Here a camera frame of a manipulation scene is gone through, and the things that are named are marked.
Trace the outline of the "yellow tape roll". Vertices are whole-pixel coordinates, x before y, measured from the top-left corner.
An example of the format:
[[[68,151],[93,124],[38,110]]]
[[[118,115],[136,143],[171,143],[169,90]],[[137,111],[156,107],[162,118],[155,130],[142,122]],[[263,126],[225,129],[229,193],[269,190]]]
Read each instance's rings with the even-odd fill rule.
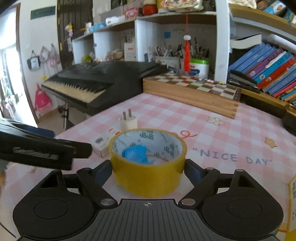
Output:
[[[109,153],[118,186],[140,197],[158,198],[179,186],[187,146],[175,133],[138,128],[113,137]]]

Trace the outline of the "white plug charger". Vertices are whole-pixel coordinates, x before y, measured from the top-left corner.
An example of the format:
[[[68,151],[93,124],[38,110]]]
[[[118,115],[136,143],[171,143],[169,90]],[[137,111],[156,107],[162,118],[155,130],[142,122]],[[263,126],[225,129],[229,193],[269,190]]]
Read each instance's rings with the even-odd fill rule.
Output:
[[[137,117],[133,115],[132,110],[124,111],[119,119],[119,125],[121,132],[137,129]]]

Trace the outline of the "small white box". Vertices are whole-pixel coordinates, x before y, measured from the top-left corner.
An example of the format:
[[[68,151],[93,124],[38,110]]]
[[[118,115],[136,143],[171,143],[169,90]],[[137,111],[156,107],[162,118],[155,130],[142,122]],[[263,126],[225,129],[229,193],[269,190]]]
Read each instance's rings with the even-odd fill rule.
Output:
[[[109,154],[108,145],[110,140],[119,133],[119,130],[111,128],[110,130],[97,135],[90,142],[93,152],[95,152],[95,154],[97,154],[101,158],[107,156]]]

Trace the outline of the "blue paper plane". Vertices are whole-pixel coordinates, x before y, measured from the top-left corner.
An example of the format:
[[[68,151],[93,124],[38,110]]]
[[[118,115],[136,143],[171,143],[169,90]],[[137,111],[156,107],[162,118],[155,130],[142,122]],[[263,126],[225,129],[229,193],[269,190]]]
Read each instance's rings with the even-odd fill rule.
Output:
[[[128,161],[138,163],[138,164],[145,164],[145,165],[152,165],[154,161],[149,161],[147,158],[147,148],[144,145],[135,145],[129,148],[126,148],[122,151],[122,157],[127,159]]]

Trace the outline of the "wooden chess board box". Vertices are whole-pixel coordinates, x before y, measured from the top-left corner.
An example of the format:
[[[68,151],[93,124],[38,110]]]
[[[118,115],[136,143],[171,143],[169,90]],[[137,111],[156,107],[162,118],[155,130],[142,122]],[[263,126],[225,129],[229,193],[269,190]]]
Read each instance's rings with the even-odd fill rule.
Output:
[[[234,119],[241,89],[193,76],[165,73],[143,79],[144,93],[165,97]]]

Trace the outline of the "black electronic keyboard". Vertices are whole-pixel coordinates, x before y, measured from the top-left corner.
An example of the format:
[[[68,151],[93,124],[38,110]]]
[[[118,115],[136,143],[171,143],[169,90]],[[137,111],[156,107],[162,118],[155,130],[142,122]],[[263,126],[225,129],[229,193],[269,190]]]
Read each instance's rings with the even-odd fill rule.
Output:
[[[109,61],[72,65],[42,83],[42,89],[90,116],[143,92],[143,79],[167,72],[153,62]]]

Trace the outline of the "dark wooden case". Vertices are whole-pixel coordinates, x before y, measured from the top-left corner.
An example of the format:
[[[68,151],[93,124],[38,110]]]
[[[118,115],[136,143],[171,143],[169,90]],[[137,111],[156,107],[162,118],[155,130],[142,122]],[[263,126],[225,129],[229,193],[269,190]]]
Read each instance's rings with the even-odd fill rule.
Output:
[[[296,110],[295,106],[287,104],[285,106],[285,114],[283,116],[283,127],[292,135],[296,136]]]

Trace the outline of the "white green-lid jar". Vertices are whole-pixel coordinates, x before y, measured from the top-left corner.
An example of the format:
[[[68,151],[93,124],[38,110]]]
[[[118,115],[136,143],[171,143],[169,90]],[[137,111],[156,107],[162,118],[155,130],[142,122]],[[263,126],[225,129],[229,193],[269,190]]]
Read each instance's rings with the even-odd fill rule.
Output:
[[[195,73],[199,78],[208,78],[209,60],[208,59],[190,59],[190,71]]]

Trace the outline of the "white pen holder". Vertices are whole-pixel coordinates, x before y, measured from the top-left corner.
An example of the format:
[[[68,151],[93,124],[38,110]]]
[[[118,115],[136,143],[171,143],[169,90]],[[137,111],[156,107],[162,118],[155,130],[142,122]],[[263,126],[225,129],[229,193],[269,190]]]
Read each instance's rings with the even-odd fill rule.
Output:
[[[155,62],[161,65],[166,65],[168,67],[180,69],[181,62],[179,57],[164,57],[164,56],[155,56]]]

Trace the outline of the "white bookshelf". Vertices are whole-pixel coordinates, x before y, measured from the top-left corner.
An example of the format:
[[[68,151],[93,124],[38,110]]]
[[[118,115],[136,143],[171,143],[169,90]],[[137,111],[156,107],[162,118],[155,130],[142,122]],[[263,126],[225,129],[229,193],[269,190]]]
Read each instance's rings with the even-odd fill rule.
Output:
[[[125,41],[133,41],[136,60],[144,61],[145,53],[154,53],[156,47],[164,45],[177,48],[184,43],[184,35],[189,34],[193,43],[209,49],[210,78],[226,82],[230,40],[256,33],[263,37],[276,34],[295,43],[295,24],[289,20],[259,9],[216,1],[215,11],[168,12],[114,23],[74,39],[72,46],[77,64],[91,52],[98,60],[104,60],[111,51],[123,48]]]

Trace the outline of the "red tassel ornament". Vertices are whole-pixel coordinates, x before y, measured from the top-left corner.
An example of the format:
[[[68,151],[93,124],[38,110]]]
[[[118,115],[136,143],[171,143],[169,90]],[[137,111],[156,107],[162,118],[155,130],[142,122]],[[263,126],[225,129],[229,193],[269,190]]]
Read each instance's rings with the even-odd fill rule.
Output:
[[[188,33],[188,14],[186,14],[186,34],[184,35],[184,41],[185,41],[185,55],[184,55],[184,71],[189,72],[190,71],[190,40],[191,36]]]

